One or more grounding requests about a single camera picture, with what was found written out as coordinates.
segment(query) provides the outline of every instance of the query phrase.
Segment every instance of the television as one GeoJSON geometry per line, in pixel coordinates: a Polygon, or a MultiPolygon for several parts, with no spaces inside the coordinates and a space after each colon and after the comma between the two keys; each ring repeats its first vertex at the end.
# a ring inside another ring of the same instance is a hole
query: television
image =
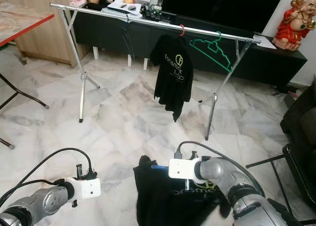
{"type": "Polygon", "coordinates": [[[262,32],[279,1],[163,0],[162,11],[247,31],[262,32]]]}

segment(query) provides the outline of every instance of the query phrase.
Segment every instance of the red table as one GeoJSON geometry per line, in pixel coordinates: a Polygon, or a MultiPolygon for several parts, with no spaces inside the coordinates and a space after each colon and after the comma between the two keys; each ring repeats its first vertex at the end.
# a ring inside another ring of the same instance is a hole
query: red table
{"type": "MultiPolygon", "coordinates": [[[[13,5],[7,2],[0,2],[0,46],[5,45],[9,41],[23,35],[24,33],[39,26],[40,24],[48,21],[53,17],[54,14],[52,13],[37,12],[33,8],[13,5]]],[[[21,94],[23,96],[26,96],[27,98],[30,98],[38,102],[46,109],[49,108],[48,105],[38,100],[37,98],[17,89],[1,73],[0,79],[2,79],[15,91],[15,93],[11,97],[9,97],[3,104],[0,105],[0,110],[5,105],[7,105],[12,99],[14,99],[18,94],[21,94]]],[[[0,138],[0,142],[11,149],[14,149],[14,145],[8,143],[2,138],[0,138]]]]}

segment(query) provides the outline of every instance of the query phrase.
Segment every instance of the marble floor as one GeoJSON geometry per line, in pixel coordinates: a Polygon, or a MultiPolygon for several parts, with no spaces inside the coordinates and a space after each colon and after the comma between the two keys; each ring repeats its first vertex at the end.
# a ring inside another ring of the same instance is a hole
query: marble floor
{"type": "MultiPolygon", "coordinates": [[[[149,65],[143,71],[141,59],[133,60],[129,68],[125,55],[105,51],[100,52],[99,60],[94,60],[92,53],[83,60],[85,69],[101,88],[87,84],[84,121],[80,124],[79,70],[33,58],[27,58],[28,64],[23,66],[16,53],[14,46],[0,52],[1,73],[21,90],[38,96],[50,109],[18,96],[1,110],[0,136],[16,148],[0,146],[0,191],[13,187],[45,156],[64,147],[84,150],[102,182],[100,197],[79,201],[75,209],[67,204],[43,219],[40,226],[136,226],[137,190],[132,168],[143,154],[167,165],[180,142],[196,140],[244,166],[281,154],[289,141],[279,126],[286,111],[284,95],[268,85],[231,79],[219,96],[212,134],[205,141],[211,94],[222,82],[222,75],[195,71],[191,101],[184,104],[175,123],[172,112],[165,111],[154,99],[158,68],[149,65]]],[[[0,82],[0,102],[11,94],[12,90],[0,82]]],[[[189,144],[183,150],[186,157],[191,150],[197,150],[199,155],[211,154],[189,144]]],[[[75,176],[78,163],[86,168],[86,160],[80,154],[63,152],[47,161],[30,179],[75,176]]],[[[276,167],[295,217],[316,218],[302,201],[285,160],[276,161],[276,167]]],[[[284,204],[269,164],[253,167],[250,172],[267,197],[284,204]]],[[[41,186],[34,184],[16,191],[4,206],[41,186]]],[[[217,208],[203,225],[229,226],[232,222],[231,215],[223,219],[217,208]]]]}

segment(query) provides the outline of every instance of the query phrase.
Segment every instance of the wooden cabinet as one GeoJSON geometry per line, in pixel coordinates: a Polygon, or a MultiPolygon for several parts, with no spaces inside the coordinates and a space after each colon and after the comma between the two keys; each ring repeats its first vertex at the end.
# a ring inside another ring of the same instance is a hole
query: wooden cabinet
{"type": "MultiPolygon", "coordinates": [[[[60,16],[59,9],[49,6],[50,3],[68,4],[69,0],[1,0],[22,6],[33,7],[39,11],[53,12],[55,17],[30,30],[16,39],[19,49],[27,56],[33,56],[63,63],[74,67],[77,63],[60,16]]],[[[80,57],[89,47],[79,45],[80,57]]]]}

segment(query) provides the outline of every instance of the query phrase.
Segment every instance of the black tv cabinet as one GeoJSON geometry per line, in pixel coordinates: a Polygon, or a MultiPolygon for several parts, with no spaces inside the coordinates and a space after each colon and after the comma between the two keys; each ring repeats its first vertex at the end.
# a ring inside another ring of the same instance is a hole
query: black tv cabinet
{"type": "MultiPolygon", "coordinates": [[[[218,29],[217,24],[212,25],[211,23],[205,22],[198,23],[196,20],[194,21],[194,24],[192,20],[193,19],[190,18],[178,17],[175,19],[175,23],[177,24],[181,22],[184,26],[202,28],[205,30],[207,29],[207,26],[209,26],[209,29],[212,31],[217,31],[218,29]]],[[[121,27],[127,27],[128,29],[135,56],[143,58],[149,58],[151,50],[154,48],[161,35],[169,34],[177,36],[180,34],[178,31],[168,28],[158,28],[135,22],[131,22],[126,26],[126,22],[121,20],[82,12],[78,12],[74,22],[75,36],[78,43],[128,54],[121,35],[121,27]]],[[[237,36],[241,36],[246,32],[225,26],[221,26],[220,31],[237,36]]],[[[187,32],[184,35],[184,38],[187,41],[188,52],[195,69],[222,74],[227,73],[202,53],[189,47],[190,40],[211,40],[212,37],[187,32]]],[[[220,41],[220,46],[233,63],[236,59],[235,41],[222,39],[220,41]]],[[[289,83],[306,61],[307,59],[300,51],[288,51],[279,48],[270,49],[252,44],[234,71],[233,76],[266,84],[283,86],[289,83]]]]}

